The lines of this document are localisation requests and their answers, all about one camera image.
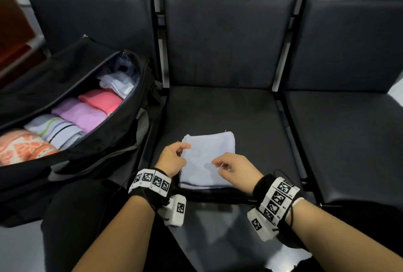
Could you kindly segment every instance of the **orange and white patterned fabric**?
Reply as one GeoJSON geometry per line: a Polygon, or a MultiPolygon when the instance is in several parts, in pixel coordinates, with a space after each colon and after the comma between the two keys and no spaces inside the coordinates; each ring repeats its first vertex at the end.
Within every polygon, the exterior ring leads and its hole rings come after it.
{"type": "Polygon", "coordinates": [[[0,137],[0,165],[20,163],[57,152],[59,150],[30,131],[15,130],[0,137]]]}

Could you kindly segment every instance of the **folded cloth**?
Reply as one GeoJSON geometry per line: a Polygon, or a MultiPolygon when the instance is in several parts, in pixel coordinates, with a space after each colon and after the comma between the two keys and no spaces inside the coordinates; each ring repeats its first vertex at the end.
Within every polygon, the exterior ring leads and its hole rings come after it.
{"type": "Polygon", "coordinates": [[[138,86],[140,75],[127,56],[119,55],[112,65],[101,68],[97,78],[101,88],[125,99],[138,86]]]}
{"type": "Polygon", "coordinates": [[[138,86],[140,78],[137,75],[136,81],[133,81],[124,72],[117,71],[109,75],[99,76],[98,79],[101,80],[99,86],[102,89],[116,93],[125,99],[138,86]]]}
{"type": "Polygon", "coordinates": [[[72,122],[87,134],[108,117],[105,112],[94,109],[77,98],[67,98],[62,101],[52,109],[52,114],[72,122]]]}
{"type": "Polygon", "coordinates": [[[0,137],[0,164],[16,164],[57,153],[55,147],[27,130],[7,132],[0,137]]]}
{"type": "Polygon", "coordinates": [[[24,126],[34,132],[53,147],[65,150],[85,136],[85,132],[75,124],[52,114],[43,114],[24,126]]]}
{"type": "Polygon", "coordinates": [[[95,109],[105,112],[107,115],[111,115],[123,101],[115,93],[105,90],[91,90],[78,96],[78,99],[95,109]]]}
{"type": "Polygon", "coordinates": [[[180,187],[188,189],[233,187],[218,174],[218,168],[211,164],[214,158],[226,152],[235,153],[235,137],[232,132],[186,135],[182,141],[191,144],[192,148],[184,149],[182,153],[187,164],[181,170],[180,187]]]}

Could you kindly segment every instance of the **forearm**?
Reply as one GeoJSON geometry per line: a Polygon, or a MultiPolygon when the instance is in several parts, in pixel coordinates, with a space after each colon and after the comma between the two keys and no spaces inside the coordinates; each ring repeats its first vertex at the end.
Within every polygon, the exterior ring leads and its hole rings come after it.
{"type": "Polygon", "coordinates": [[[142,271],[155,213],[131,197],[79,260],[73,272],[142,271]]]}
{"type": "MultiPolygon", "coordinates": [[[[293,230],[326,272],[401,271],[403,259],[308,201],[293,207],[293,230]]],[[[290,224],[290,214],[286,222],[290,224]]]]}

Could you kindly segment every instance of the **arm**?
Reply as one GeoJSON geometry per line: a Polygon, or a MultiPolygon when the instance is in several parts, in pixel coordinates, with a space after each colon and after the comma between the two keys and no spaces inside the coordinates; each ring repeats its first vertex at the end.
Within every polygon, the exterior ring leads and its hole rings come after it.
{"type": "MultiPolygon", "coordinates": [[[[244,156],[225,153],[212,164],[220,167],[220,176],[246,193],[252,194],[263,177],[244,156]]],[[[325,271],[401,271],[403,258],[308,201],[297,202],[293,214],[294,232],[325,271]]],[[[290,214],[285,221],[290,224],[290,214]]]]}
{"type": "MultiPolygon", "coordinates": [[[[187,143],[165,147],[155,165],[169,178],[186,165],[179,157],[187,143]]],[[[74,267],[73,272],[142,271],[155,213],[146,199],[133,196],[108,224],[74,267]]]]}

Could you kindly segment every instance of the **gray floor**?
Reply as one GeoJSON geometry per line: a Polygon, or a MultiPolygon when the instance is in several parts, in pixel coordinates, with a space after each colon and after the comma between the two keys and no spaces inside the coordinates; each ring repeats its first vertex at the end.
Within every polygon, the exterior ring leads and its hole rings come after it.
{"type": "MultiPolygon", "coordinates": [[[[179,245],[199,271],[231,271],[265,266],[289,272],[311,256],[290,249],[276,239],[262,242],[246,218],[249,206],[188,203],[184,225],[171,229],[179,245]]],[[[11,229],[0,228],[0,270],[43,272],[40,221],[11,229]]]]}

